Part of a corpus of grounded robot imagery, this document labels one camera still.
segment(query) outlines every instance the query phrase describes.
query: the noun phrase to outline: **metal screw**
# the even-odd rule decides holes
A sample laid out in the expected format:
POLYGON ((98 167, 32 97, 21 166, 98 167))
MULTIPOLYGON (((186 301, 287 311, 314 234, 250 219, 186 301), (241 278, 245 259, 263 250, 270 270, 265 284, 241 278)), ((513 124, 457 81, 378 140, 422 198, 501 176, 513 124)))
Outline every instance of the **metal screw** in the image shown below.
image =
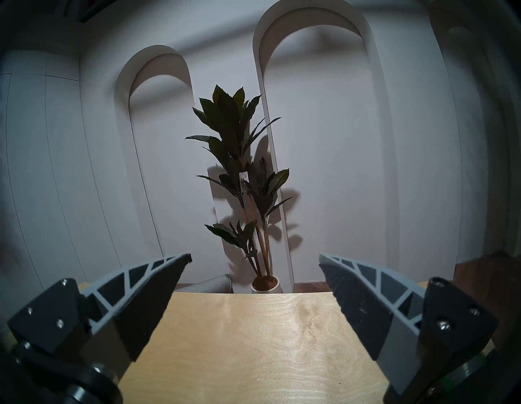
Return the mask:
POLYGON ((112 380, 114 384, 118 384, 118 375, 111 369, 107 368, 104 364, 94 362, 91 364, 91 368, 97 371, 98 373, 101 373, 102 375, 108 377, 110 380, 112 380))
POLYGON ((447 320, 438 320, 436 321, 436 324, 438 324, 438 327, 440 327, 440 330, 442 331, 452 328, 451 323, 449 323, 447 320))

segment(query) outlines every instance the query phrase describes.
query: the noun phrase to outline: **arch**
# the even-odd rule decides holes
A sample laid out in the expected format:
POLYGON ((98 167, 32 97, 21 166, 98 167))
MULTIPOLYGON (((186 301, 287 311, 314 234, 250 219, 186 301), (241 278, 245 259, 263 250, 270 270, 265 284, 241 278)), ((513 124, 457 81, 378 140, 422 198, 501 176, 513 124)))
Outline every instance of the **arch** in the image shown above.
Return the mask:
MULTIPOLYGON (((399 225, 399 198, 398 198, 398 175, 396 168, 396 151, 394 146, 394 134, 392 129, 391 111, 389 106, 389 99, 387 89, 384 83, 382 66, 379 61, 378 53, 376 51, 375 41, 364 16, 359 10, 351 6, 343 0, 332 0, 323 2, 320 0, 311 0, 302 4, 296 0, 280 0, 271 6, 261 17, 255 29, 253 36, 253 53, 255 64, 257 68, 257 77, 259 87, 261 90, 263 110, 266 120, 270 120, 268 105, 266 100, 266 91, 263 79, 264 68, 266 66, 266 55, 270 53, 268 50, 261 52, 261 43, 265 37, 269 27, 279 18, 292 11, 302 8, 319 8, 332 11, 337 15, 346 19, 350 30, 358 33, 364 40, 369 66, 373 75, 375 83, 375 96, 378 107, 379 127, 382 135, 382 157, 384 166, 384 195, 385 195, 385 229, 386 229, 386 262, 387 267, 398 270, 400 264, 400 225, 399 225)), ((277 168, 276 149, 274 147, 271 128, 268 128, 268 142, 271 150, 271 159, 274 170, 277 168)), ((280 190, 278 191, 278 198, 281 200, 282 196, 280 190)), ((286 220, 281 214, 282 233, 286 245, 286 256, 288 268, 290 272, 291 281, 293 282, 293 269, 291 264, 291 257, 289 251, 289 241, 287 234, 286 220)))
POLYGON ((512 165, 519 164, 519 143, 510 95, 500 91, 504 74, 494 65, 493 45, 471 23, 439 7, 430 8, 429 18, 451 81, 460 132, 457 262, 503 249, 514 255, 520 200, 512 165))
POLYGON ((135 148, 132 123, 130 121, 129 99, 132 84, 141 69, 152 59, 165 54, 179 55, 177 51, 165 45, 152 45, 140 50, 123 66, 114 89, 114 107, 119 141, 125 160, 127 180, 132 192, 139 225, 151 256, 163 256, 159 238, 155 229, 152 212, 146 196, 143 177, 139 167, 135 148))

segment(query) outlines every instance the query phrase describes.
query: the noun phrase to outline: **wooden floor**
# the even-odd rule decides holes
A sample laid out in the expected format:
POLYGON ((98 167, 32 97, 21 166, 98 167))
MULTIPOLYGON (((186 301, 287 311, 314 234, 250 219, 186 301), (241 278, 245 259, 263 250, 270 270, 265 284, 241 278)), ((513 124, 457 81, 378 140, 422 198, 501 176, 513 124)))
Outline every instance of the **wooden floor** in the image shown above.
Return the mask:
POLYGON ((330 292, 327 282, 309 282, 293 285, 293 293, 330 292))

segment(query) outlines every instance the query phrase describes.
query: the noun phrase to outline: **wood grain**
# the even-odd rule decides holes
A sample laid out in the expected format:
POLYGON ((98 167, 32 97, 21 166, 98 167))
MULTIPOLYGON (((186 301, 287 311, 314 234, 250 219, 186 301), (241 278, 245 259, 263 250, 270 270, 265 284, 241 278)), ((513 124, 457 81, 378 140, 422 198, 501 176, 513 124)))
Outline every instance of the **wood grain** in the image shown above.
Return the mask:
POLYGON ((306 282, 293 285, 294 293, 330 292, 327 282, 306 282))
POLYGON ((332 293, 174 293, 125 404, 381 403, 388 381, 332 293))

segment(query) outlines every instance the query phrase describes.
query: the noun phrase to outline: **plant leaf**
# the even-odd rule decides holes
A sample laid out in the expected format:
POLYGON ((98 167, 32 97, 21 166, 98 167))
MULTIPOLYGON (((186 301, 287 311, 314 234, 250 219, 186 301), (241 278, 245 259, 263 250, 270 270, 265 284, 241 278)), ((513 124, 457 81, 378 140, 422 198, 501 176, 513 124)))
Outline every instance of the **plant leaf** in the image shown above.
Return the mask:
POLYGON ((256 225, 257 225, 256 220, 246 224, 246 226, 244 226, 241 238, 245 241, 251 239, 253 237, 253 231, 255 230, 256 225))
POLYGON ((221 230, 224 230, 226 232, 228 232, 229 234, 231 234, 233 237, 235 237, 237 235, 237 233, 235 233, 235 231, 233 230, 230 230, 228 227, 226 227, 225 225, 221 224, 221 223, 216 223, 214 224, 214 227, 216 229, 221 229, 221 230))
POLYGON ((248 180, 253 188, 253 192, 259 193, 259 185, 257 182, 257 172, 255 170, 255 166, 253 165, 253 163, 249 163, 246 169, 248 171, 248 180))
POLYGON ((268 213, 266 213, 266 217, 268 217, 269 214, 270 214, 271 212, 273 212, 276 208, 278 208, 280 205, 282 205, 285 201, 287 201, 287 200, 289 200, 289 199, 291 199, 291 198, 293 198, 293 197, 286 198, 286 199, 284 199, 282 202, 279 202, 279 203, 277 203, 275 206, 273 206, 273 207, 268 211, 268 213))
POLYGON ((239 248, 241 248, 241 246, 239 245, 239 243, 237 243, 237 241, 232 237, 231 234, 229 234, 227 231, 224 231, 222 229, 219 229, 219 228, 215 228, 215 227, 212 227, 212 226, 208 226, 208 225, 205 225, 206 228, 208 230, 210 230, 213 234, 215 234, 216 236, 219 236, 221 239, 223 239, 225 242, 227 243, 230 243, 231 245, 233 246, 237 246, 239 248))
POLYGON ((198 175, 197 177, 206 178, 209 181, 215 182, 216 184, 221 185, 223 188, 226 188, 232 195, 238 196, 235 188, 228 188, 225 184, 220 183, 219 181, 214 180, 213 178, 206 177, 205 175, 198 175))
POLYGON ((210 129, 212 130, 215 130, 213 127, 212 127, 212 124, 208 121, 208 119, 206 118, 206 115, 204 115, 204 112, 203 111, 199 111, 197 108, 194 108, 192 107, 194 113, 197 115, 197 117, 199 118, 199 120, 204 123, 206 126, 208 126, 210 129))
POLYGON ((239 115, 242 115, 243 106, 244 106, 244 87, 239 88, 235 94, 233 95, 233 100, 237 104, 237 109, 239 110, 239 115))
POLYGON ((273 195, 277 190, 284 185, 290 176, 290 169, 286 168, 275 174, 268 187, 268 194, 273 195))
POLYGON ((211 153, 221 163, 221 165, 226 168, 230 156, 228 155, 228 149, 226 149, 225 145, 213 136, 209 137, 208 145, 210 146, 211 153))
POLYGON ((241 117, 241 129, 243 132, 246 130, 246 126, 248 126, 248 122, 250 122, 250 119, 252 119, 252 116, 255 113, 255 109, 257 108, 260 99, 260 95, 258 95, 257 97, 253 97, 244 109, 244 112, 242 113, 241 117))
POLYGON ((248 142, 246 142, 246 144, 242 147, 242 150, 243 150, 243 154, 244 152, 248 149, 248 147, 250 147, 252 145, 252 143, 255 141, 255 139, 257 139, 259 137, 259 135, 268 127, 270 126, 273 122, 275 122, 276 120, 279 120, 280 117, 278 118, 275 118, 274 120, 272 120, 270 123, 268 123, 264 128, 262 128, 259 132, 257 132, 255 135, 253 136, 250 136, 248 138, 248 142))
POLYGON ((236 192, 236 194, 240 193, 240 189, 235 188, 235 184, 233 183, 233 181, 231 180, 231 178, 228 174, 219 175, 219 179, 221 180, 221 183, 225 188, 233 189, 236 192))
POLYGON ((241 222, 240 221, 237 221, 237 233, 239 234, 239 236, 242 235, 242 229, 241 229, 241 222))
POLYGON ((244 258, 253 258, 257 255, 257 250, 251 250, 244 258))
POLYGON ((268 193, 269 183, 271 182, 271 180, 273 180, 273 177, 275 176, 275 174, 276 174, 275 172, 271 173, 269 175, 269 177, 266 179, 266 182, 264 182, 263 194, 268 193))
POLYGON ((225 166, 225 169, 228 172, 228 175, 230 176, 233 184, 235 185, 235 189, 240 192, 241 183, 239 180, 239 163, 231 158, 228 160, 228 164, 225 166))
POLYGON ((261 181, 260 181, 262 189, 264 189, 264 185, 266 184, 267 172, 268 172, 266 160, 264 159, 264 157, 260 158, 259 165, 261 166, 263 174, 264 174, 263 177, 261 178, 261 181))
POLYGON ((203 107, 204 115, 214 131, 219 132, 222 128, 222 116, 221 110, 214 104, 212 101, 207 100, 205 98, 199 98, 201 102, 201 107, 203 107))
POLYGON ((221 95, 221 93, 224 93, 224 90, 218 85, 215 85, 214 93, 212 94, 212 100, 214 101, 214 103, 217 104, 219 102, 219 96, 221 95))
POLYGON ((257 126, 255 127, 255 129, 252 130, 252 132, 248 135, 247 139, 246 139, 246 143, 244 146, 241 147, 241 156, 246 152, 246 149, 248 148, 247 145, 251 144, 249 143, 250 141, 250 138, 252 137, 252 135, 255 133, 255 131, 257 130, 257 128, 259 127, 259 125, 262 123, 262 121, 264 120, 265 118, 262 118, 261 121, 257 124, 257 126))
POLYGON ((208 143, 208 141, 210 140, 210 136, 204 136, 202 134, 196 134, 195 136, 188 136, 185 139, 200 140, 202 142, 208 143))

